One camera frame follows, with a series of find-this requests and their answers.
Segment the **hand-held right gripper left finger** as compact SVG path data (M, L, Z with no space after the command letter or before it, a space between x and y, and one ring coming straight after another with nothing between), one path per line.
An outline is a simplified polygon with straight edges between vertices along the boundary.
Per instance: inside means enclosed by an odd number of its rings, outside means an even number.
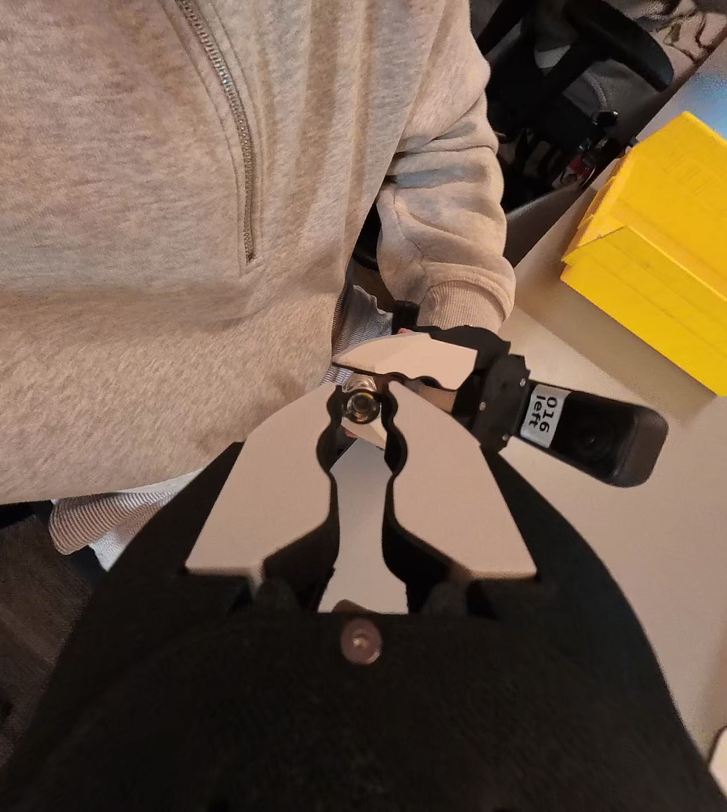
M332 463L318 446L337 394L321 384L248 436L188 555L190 573L263 581L268 560L331 518Z

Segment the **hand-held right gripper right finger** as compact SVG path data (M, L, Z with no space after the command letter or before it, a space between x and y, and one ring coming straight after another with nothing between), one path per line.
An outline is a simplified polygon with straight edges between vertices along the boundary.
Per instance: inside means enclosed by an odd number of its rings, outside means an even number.
M385 524L455 581L537 573L480 443L450 414L397 381L384 400L391 477Z

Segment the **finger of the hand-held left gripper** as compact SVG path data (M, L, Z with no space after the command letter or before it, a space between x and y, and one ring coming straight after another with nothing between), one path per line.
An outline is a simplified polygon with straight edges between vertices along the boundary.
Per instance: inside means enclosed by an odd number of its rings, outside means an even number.
M374 379L377 384L378 391L384 389L387 383L386 379ZM429 401L432 405L441 411L450 413L454 406L456 398L456 391L441 389L439 387L430 385L420 379L399 379L406 388L415 392L425 400ZM369 425L356 426L342 419L341 427L345 434L352 439L361 439L369 442L374 447L380 450L385 450L387 435L383 427L380 417Z
M446 391L460 388L476 367L476 350L427 333L372 339L335 355L334 365L370 377L428 380Z

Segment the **silver steel bolt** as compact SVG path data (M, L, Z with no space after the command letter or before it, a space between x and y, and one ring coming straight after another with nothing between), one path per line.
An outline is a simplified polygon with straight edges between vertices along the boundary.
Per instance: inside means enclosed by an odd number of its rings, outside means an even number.
M345 392L343 419L352 425L369 425L380 416L381 399L377 391L356 389Z

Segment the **divided yellow plastic bin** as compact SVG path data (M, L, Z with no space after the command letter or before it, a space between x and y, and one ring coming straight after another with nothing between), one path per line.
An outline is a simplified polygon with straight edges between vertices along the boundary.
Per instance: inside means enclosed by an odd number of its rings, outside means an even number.
M622 157L561 280L727 396L727 140L689 112Z

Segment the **person's left forearm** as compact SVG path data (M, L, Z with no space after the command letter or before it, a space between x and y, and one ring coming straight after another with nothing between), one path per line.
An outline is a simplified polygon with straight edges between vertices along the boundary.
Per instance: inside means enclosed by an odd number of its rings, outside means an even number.
M428 70L377 198L380 275L418 324L497 333L514 305L488 64Z

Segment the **grey desk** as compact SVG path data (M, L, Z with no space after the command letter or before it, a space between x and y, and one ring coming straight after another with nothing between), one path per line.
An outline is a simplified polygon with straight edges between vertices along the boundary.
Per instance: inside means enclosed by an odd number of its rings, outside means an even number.
M618 489L511 440L503 456L592 544L661 661L704 754L727 727L727 396L561 281L561 257L614 164L508 216L514 310L500 331L532 378L653 408L670 431L652 476Z

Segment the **striped blue shirt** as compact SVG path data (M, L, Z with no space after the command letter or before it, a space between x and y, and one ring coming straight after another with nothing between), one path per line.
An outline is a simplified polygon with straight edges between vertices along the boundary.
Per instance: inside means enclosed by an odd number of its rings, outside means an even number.
M392 322L393 315L377 306L375 296L348 284L334 314L331 356L391 335ZM63 555L88 549L108 571L146 523L201 472L130 490L54 500L48 522L51 541Z

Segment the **black office chair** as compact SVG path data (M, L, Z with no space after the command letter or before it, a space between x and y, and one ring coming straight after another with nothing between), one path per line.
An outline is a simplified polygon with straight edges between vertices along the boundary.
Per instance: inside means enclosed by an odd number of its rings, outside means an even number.
M657 41L608 2L564 2L565 22L574 34L551 67L535 57L533 2L498 2L477 37L483 55L517 33L493 64L487 89L488 116L500 140L505 177L502 205L514 211L561 184L569 166L579 168L573 182L583 183L598 167L620 109L602 104L585 113L567 97L568 89L601 63L631 71L654 91L673 81L673 66Z

